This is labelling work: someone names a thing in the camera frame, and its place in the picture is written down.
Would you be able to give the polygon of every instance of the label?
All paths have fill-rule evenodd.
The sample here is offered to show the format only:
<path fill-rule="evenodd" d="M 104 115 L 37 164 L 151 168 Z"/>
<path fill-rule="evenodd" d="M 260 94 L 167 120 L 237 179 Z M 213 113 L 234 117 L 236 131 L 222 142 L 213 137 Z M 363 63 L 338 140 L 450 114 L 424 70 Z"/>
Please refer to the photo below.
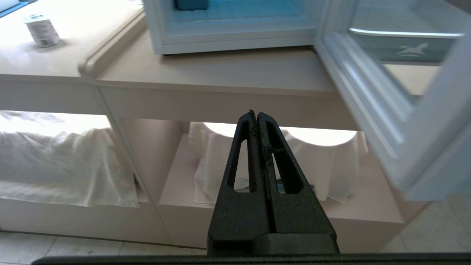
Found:
<path fill-rule="evenodd" d="M 59 43 L 59 35 L 50 20 L 31 22 L 26 25 L 39 47 L 48 47 Z"/>

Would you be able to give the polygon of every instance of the tile floor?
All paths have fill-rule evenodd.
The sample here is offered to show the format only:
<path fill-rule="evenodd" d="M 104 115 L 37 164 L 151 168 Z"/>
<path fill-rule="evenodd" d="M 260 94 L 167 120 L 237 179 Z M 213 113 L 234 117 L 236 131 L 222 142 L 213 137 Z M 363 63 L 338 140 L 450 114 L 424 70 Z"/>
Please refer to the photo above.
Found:
<path fill-rule="evenodd" d="M 471 252 L 471 180 L 425 209 L 382 251 Z"/>
<path fill-rule="evenodd" d="M 471 252 L 471 181 L 433 203 L 382 252 Z M 202 249 L 0 232 L 0 265 L 50 256 L 205 254 Z"/>

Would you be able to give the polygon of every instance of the horse logo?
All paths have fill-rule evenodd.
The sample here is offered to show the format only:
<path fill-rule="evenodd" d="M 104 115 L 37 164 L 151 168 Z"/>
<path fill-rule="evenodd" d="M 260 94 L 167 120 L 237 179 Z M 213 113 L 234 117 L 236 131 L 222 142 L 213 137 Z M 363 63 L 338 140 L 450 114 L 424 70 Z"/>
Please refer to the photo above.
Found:
<path fill-rule="evenodd" d="M 423 52 L 423 49 L 428 48 L 429 44 L 428 43 L 422 43 L 419 44 L 417 47 L 409 47 L 409 46 L 400 46 L 401 48 L 404 48 L 404 50 L 396 53 L 400 54 L 400 56 L 413 56 L 413 57 L 420 57 L 420 55 L 425 55 Z"/>

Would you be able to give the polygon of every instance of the fridge door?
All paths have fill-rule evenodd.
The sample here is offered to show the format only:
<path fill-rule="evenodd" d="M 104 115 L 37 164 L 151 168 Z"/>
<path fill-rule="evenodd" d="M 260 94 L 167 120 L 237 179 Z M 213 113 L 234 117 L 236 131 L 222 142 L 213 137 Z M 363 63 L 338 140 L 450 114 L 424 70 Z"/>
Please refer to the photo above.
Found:
<path fill-rule="evenodd" d="M 471 16 L 445 0 L 329 0 L 318 51 L 391 182 L 444 198 L 471 176 Z"/>

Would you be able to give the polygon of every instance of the white towel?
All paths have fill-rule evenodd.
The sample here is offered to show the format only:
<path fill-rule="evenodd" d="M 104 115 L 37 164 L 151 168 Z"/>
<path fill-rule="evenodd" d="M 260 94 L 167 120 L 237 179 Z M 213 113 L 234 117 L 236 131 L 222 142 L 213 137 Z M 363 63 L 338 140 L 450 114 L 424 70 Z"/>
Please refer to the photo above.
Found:
<path fill-rule="evenodd" d="M 226 169 L 232 138 L 213 132 L 204 123 L 190 123 L 190 145 L 201 155 L 195 174 L 194 203 L 214 204 L 216 202 Z M 240 190 L 248 186 L 247 142 L 244 141 L 240 149 L 234 189 Z"/>
<path fill-rule="evenodd" d="M 106 116 L 0 111 L 0 198 L 139 207 Z"/>

